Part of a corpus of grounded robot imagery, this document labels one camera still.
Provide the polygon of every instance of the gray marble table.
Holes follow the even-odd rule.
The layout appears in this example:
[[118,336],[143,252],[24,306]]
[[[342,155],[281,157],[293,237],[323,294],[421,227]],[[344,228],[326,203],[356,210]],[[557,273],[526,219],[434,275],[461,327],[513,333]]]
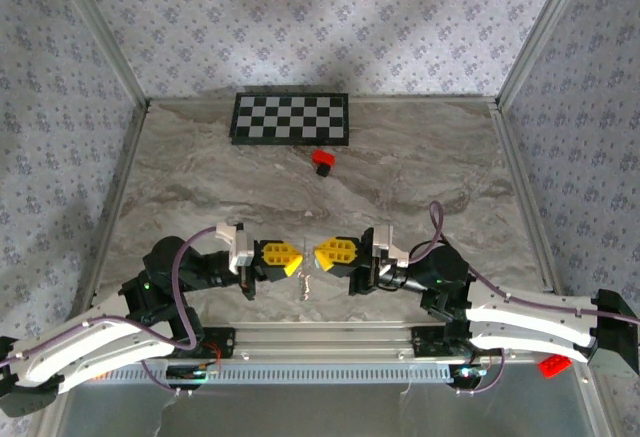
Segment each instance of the gray marble table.
[[[317,176],[310,147],[232,146],[231,102],[153,104],[101,277],[99,297],[142,269],[160,238],[187,238],[218,221],[244,222],[255,238],[284,239],[310,253],[334,235],[360,236],[392,224],[398,246],[430,238],[429,203],[444,204],[445,233],[462,255],[498,283],[542,286],[511,177],[486,105],[352,102],[351,143]],[[213,237],[194,246],[224,248]],[[307,258],[301,278],[262,283],[254,302],[238,288],[188,294],[204,324],[266,321],[429,320],[419,297],[376,292],[349,297],[348,280]]]

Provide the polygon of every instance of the red block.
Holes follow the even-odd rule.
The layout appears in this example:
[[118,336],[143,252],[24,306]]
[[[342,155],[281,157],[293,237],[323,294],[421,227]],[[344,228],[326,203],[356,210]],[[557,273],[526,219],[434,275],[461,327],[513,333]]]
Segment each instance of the red block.
[[336,156],[323,150],[316,150],[311,160],[316,165],[327,164],[329,167],[333,167],[333,164],[336,163]]
[[552,355],[538,364],[538,368],[546,379],[550,379],[571,366],[571,359],[564,355]]

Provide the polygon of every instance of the checkerboard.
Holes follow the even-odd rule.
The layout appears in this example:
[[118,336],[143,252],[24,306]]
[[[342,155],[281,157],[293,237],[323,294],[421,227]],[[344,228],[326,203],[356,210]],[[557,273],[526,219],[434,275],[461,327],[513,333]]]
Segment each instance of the checkerboard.
[[349,145],[347,94],[236,94],[235,145]]

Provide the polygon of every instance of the purple cable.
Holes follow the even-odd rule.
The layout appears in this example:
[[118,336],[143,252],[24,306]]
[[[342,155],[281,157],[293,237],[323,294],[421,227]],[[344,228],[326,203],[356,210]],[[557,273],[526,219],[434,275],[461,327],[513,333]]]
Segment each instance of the purple cable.
[[[438,212],[437,221],[436,221],[434,208]],[[429,245],[427,245],[427,247],[422,252],[417,253],[413,257],[409,257],[409,264],[415,264],[416,262],[420,262],[427,255],[429,255],[429,252],[433,250],[433,248],[436,246],[436,244],[440,240],[440,237],[442,236],[442,228],[444,226],[444,208],[442,207],[442,204],[437,200],[434,200],[429,204],[429,216],[431,217],[431,223],[435,227],[436,232],[435,234],[433,234],[433,238],[431,239],[431,242],[429,242]]]
[[630,315],[620,315],[614,312],[607,312],[604,310],[591,310],[591,309],[583,310],[582,313],[587,315],[595,315],[596,317],[604,317],[605,319],[619,320],[621,322],[627,322],[628,324],[640,326],[640,319],[636,317],[631,317]]
[[200,237],[215,232],[216,228],[208,227],[206,229],[201,230],[200,232],[194,234],[189,238],[178,253],[176,254],[175,259],[173,259],[173,267],[171,269],[171,289],[173,290],[173,298],[176,303],[176,309],[178,310],[178,315],[180,316],[180,320],[182,321],[182,325],[187,331],[187,336],[189,337],[188,344],[180,344],[176,345],[177,348],[182,350],[193,350],[198,345],[198,340],[196,338],[196,333],[193,330],[193,326],[191,322],[189,322],[189,317],[187,316],[187,310],[184,307],[184,300],[182,299],[182,292],[180,291],[180,262],[182,262],[182,257],[187,249]]
[[455,389],[456,392],[460,392],[461,394],[475,395],[475,394],[481,394],[482,392],[486,392],[487,390],[493,389],[502,378],[502,374],[504,374],[504,368],[506,367],[506,362],[507,362],[507,359],[504,355],[504,349],[500,349],[500,369],[498,370],[498,375],[496,375],[496,378],[493,379],[490,384],[485,385],[480,389],[474,389],[474,390]]
[[[215,232],[216,228],[215,227],[208,227],[204,230],[201,230],[200,232],[198,232],[197,234],[193,235],[189,240],[187,240],[184,244],[182,244],[182,247],[180,247],[180,249],[178,250],[178,253],[176,254],[176,257],[173,261],[173,267],[171,269],[171,289],[173,291],[173,298],[175,300],[175,304],[176,304],[176,309],[178,310],[178,315],[180,316],[180,320],[182,322],[182,325],[184,326],[185,330],[187,331],[187,335],[189,336],[189,343],[188,344],[183,344],[181,342],[176,342],[174,340],[168,339],[167,337],[165,337],[164,335],[159,334],[158,332],[156,332],[155,330],[152,330],[138,322],[134,322],[132,320],[128,320],[125,319],[124,317],[120,317],[117,315],[111,315],[111,316],[104,316],[104,317],[94,317],[92,319],[87,319],[85,322],[89,323],[89,324],[93,324],[93,325],[97,325],[97,324],[101,324],[103,322],[112,322],[112,321],[117,321],[117,322],[123,322],[125,324],[129,324],[132,325],[134,327],[136,327],[138,330],[142,331],[142,332],[146,332],[147,334],[155,337],[156,339],[160,340],[161,342],[164,342],[166,344],[170,344],[178,349],[181,350],[193,350],[195,349],[197,343],[196,340],[196,335],[195,332],[193,330],[193,326],[191,325],[191,322],[189,322],[189,318],[187,317],[187,311],[185,309],[184,306],[184,299],[183,299],[183,295],[182,295],[182,291],[180,290],[180,262],[182,261],[182,257],[184,256],[184,253],[187,251],[187,249],[189,248],[189,246],[195,242],[196,240],[198,240],[200,237],[210,234],[212,232]],[[68,337],[71,337],[75,334],[77,334],[79,331],[81,331],[82,329],[86,328],[82,323],[75,325],[73,327],[71,327],[70,329],[65,330],[64,332],[62,332],[61,334],[45,341],[42,342],[38,345],[36,345],[35,347],[32,347],[31,349],[28,350],[24,350],[22,352],[22,359],[18,358],[18,357],[9,357],[5,360],[3,360],[2,362],[0,362],[0,368],[5,367],[7,365],[10,365],[13,362],[16,362],[18,360],[24,360],[29,358],[29,356],[33,353],[36,352],[40,352],[41,350],[44,349],[48,349],[49,347],[57,344],[58,342],[64,341],[65,339],[67,339]]]
[[163,384],[162,382],[160,382],[155,375],[153,375],[153,372],[151,372],[151,370],[149,369],[149,367],[147,366],[147,363],[144,360],[141,360],[140,363],[142,364],[142,368],[144,369],[144,373],[147,374],[147,377],[149,377],[149,380],[151,380],[151,382],[153,382],[154,384],[156,384],[158,387],[160,387],[161,389],[166,390],[167,392],[171,392],[172,394],[176,393],[176,389],[172,389],[171,387],[169,387],[167,384]]

